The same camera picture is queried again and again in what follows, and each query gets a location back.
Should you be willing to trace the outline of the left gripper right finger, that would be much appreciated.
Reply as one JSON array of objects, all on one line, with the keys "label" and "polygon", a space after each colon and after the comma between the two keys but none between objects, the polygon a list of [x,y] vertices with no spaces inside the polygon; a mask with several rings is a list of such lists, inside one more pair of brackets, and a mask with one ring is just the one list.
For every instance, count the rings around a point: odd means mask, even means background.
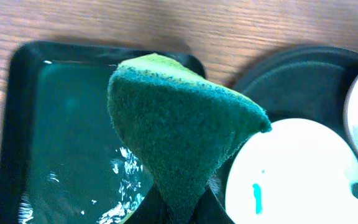
[{"label": "left gripper right finger", "polygon": [[234,224],[209,186],[199,199],[194,212],[196,224]]}]

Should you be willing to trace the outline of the green sponge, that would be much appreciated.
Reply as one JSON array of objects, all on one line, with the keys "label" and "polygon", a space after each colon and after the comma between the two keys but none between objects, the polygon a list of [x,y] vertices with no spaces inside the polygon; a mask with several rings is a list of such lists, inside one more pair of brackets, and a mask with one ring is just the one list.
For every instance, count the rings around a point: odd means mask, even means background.
[{"label": "green sponge", "polygon": [[159,54],[117,66],[108,111],[119,139],[151,172],[173,223],[188,223],[216,170],[272,128],[250,98]]}]

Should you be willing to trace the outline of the mint green plate front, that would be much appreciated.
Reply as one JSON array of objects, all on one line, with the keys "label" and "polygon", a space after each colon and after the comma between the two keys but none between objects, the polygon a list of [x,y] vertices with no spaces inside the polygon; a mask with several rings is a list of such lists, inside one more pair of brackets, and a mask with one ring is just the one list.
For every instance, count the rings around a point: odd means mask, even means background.
[{"label": "mint green plate front", "polygon": [[276,121],[251,137],[232,164],[225,208],[236,224],[358,224],[358,161],[317,122]]}]

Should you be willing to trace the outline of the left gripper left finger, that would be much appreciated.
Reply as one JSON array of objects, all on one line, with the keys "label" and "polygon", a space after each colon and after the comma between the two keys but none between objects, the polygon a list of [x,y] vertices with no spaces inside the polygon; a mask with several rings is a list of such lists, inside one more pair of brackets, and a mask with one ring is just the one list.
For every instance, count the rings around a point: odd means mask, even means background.
[{"label": "left gripper left finger", "polygon": [[136,210],[126,215],[121,224],[166,224],[167,204],[153,185]]}]

